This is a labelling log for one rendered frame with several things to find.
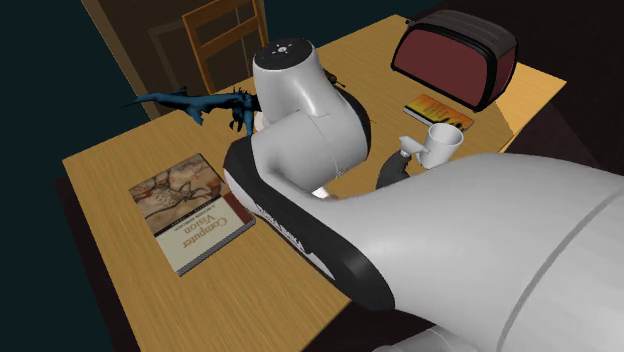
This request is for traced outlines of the dark grey rounded object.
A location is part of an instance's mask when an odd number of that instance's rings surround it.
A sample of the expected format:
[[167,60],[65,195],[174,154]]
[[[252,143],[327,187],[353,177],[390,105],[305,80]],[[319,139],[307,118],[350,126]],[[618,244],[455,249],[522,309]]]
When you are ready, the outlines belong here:
[[381,167],[375,189],[380,189],[410,177],[406,168],[412,156],[399,150],[392,154]]

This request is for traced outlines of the blue dragon figure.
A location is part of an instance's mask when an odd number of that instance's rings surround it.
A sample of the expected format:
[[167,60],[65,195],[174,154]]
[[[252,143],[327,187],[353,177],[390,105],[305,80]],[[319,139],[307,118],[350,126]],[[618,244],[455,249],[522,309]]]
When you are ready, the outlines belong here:
[[203,113],[209,114],[215,108],[229,109],[232,112],[229,127],[233,128],[234,124],[237,124],[237,131],[240,132],[242,126],[245,126],[247,136],[254,133],[254,113],[261,112],[258,97],[241,88],[234,89],[231,93],[189,96],[187,88],[182,87],[170,93],[155,92],[141,95],[129,105],[144,102],[156,102],[165,107],[184,111],[199,125],[203,124]]

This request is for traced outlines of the large book with cave painting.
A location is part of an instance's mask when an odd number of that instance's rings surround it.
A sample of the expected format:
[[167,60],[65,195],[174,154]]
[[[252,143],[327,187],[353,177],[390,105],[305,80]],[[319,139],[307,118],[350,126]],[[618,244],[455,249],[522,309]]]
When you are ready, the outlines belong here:
[[135,185],[129,193],[179,276],[256,223],[201,154]]

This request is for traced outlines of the white mug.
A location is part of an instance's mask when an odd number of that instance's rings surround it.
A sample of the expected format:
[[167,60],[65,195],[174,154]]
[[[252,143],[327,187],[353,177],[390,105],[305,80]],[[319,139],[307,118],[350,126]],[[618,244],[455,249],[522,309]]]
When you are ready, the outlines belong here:
[[400,136],[400,153],[403,157],[414,154],[422,167],[431,169],[448,162],[463,140],[460,129],[437,123],[429,127],[423,144],[410,136]]

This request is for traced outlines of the small orange book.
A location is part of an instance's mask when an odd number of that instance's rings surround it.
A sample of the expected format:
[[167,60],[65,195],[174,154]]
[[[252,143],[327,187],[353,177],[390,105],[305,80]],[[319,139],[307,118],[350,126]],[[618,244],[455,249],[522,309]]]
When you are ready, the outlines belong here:
[[444,123],[453,125],[460,131],[465,132],[474,124],[473,119],[426,94],[421,94],[406,104],[404,112],[427,126]]

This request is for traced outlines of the wooden table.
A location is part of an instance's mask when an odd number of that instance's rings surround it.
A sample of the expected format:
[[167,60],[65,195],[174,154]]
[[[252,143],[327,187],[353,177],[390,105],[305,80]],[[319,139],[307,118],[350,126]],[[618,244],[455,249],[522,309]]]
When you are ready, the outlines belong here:
[[[393,15],[318,51],[372,126],[368,159],[328,186],[337,196],[371,191],[399,137],[426,134],[403,110],[425,88],[390,67],[405,27]],[[347,305],[263,221],[187,274],[172,270],[129,191],[197,153],[221,167],[236,139],[229,120],[222,110],[202,124],[173,112],[64,160],[141,352],[300,352]]]

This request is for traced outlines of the wooden chair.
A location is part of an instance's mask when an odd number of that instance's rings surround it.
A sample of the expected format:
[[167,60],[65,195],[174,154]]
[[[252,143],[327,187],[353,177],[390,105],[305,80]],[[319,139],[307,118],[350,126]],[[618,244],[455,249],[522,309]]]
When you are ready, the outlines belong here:
[[[197,30],[201,26],[238,9],[246,3],[251,3],[254,10],[254,14],[249,19],[237,24],[232,29],[229,29],[206,43],[200,42]],[[216,88],[206,63],[208,58],[235,43],[237,40],[242,40],[254,30],[258,31],[262,47],[265,47],[269,42],[264,12],[264,0],[213,0],[200,8],[184,14],[182,20],[204,85],[209,94],[215,93]]]

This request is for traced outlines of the red and black toaster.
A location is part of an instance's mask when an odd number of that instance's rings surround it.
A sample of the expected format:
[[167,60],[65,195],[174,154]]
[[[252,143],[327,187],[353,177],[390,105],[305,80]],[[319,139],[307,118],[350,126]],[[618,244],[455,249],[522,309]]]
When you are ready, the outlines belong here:
[[504,93],[517,64],[517,39],[488,20],[439,10],[407,28],[391,69],[479,112]]

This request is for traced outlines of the brown door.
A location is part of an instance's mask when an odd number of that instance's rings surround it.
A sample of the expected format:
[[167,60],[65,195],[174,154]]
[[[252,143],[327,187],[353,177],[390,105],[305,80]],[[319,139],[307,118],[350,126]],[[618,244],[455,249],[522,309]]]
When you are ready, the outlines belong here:
[[[195,58],[183,16],[217,0],[81,0],[135,94],[187,87],[189,95],[208,91]],[[197,28],[200,45],[256,14],[266,31],[264,0],[240,6]],[[215,90],[252,75],[253,54],[262,47],[254,27],[242,39],[205,61]]]

